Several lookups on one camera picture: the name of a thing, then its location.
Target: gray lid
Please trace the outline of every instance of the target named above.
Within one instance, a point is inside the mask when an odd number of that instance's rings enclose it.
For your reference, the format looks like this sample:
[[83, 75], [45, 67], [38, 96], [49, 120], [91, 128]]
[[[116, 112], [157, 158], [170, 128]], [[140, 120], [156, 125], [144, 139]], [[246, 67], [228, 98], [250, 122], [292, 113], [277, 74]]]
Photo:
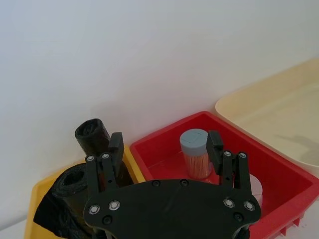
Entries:
[[180, 138], [180, 147], [188, 156], [201, 156], [207, 153], [206, 142], [208, 133], [202, 129], [194, 128], [184, 132]]

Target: white wall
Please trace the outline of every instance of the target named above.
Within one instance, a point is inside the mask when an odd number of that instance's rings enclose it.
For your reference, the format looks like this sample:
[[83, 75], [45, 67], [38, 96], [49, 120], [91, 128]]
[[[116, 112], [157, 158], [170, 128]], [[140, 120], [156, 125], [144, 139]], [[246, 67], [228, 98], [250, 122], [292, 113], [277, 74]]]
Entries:
[[0, 2], [0, 229], [82, 156], [99, 117], [126, 143], [319, 52], [318, 0]]

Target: bolt head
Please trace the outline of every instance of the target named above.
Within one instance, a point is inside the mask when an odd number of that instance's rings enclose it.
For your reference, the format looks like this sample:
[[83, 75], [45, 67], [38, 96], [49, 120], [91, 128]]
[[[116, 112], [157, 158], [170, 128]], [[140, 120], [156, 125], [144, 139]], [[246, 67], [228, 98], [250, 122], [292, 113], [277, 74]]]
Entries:
[[104, 158], [104, 159], [109, 158], [109, 157], [110, 157], [110, 156], [109, 156], [109, 154], [107, 154], [107, 153], [105, 153], [105, 154], [102, 155], [102, 158]]
[[188, 181], [186, 179], [182, 179], [179, 183], [181, 184], [181, 186], [188, 186]]
[[99, 205], [93, 205], [89, 209], [89, 214], [91, 214], [91, 215], [97, 214], [99, 212], [99, 210], [100, 210]]
[[117, 200], [113, 200], [109, 203], [109, 209], [111, 211], [115, 211], [120, 207], [120, 202]]
[[102, 223], [104, 225], [109, 225], [112, 223], [112, 217], [110, 215], [107, 215], [103, 218]]
[[231, 152], [225, 151], [225, 152], [224, 152], [224, 155], [226, 155], [226, 156], [231, 156]]
[[246, 158], [247, 155], [246, 155], [245, 153], [240, 153], [240, 154], [239, 154], [239, 157], [241, 157], [241, 158]]
[[252, 204], [251, 202], [244, 202], [244, 206], [247, 210], [249, 211], [253, 211], [255, 210], [255, 205]]
[[242, 222], [244, 220], [244, 217], [240, 214], [240, 213], [235, 213], [234, 214], [234, 218], [238, 221], [238, 222]]
[[233, 200], [229, 199], [229, 198], [226, 198], [224, 200], [224, 204], [226, 207], [228, 208], [233, 208], [235, 206], [235, 203], [233, 202]]
[[92, 161], [94, 159], [94, 156], [89, 156], [89, 157], [87, 157], [87, 160], [88, 161]]
[[159, 180], [154, 180], [152, 182], [153, 187], [159, 187], [160, 186], [160, 181]]

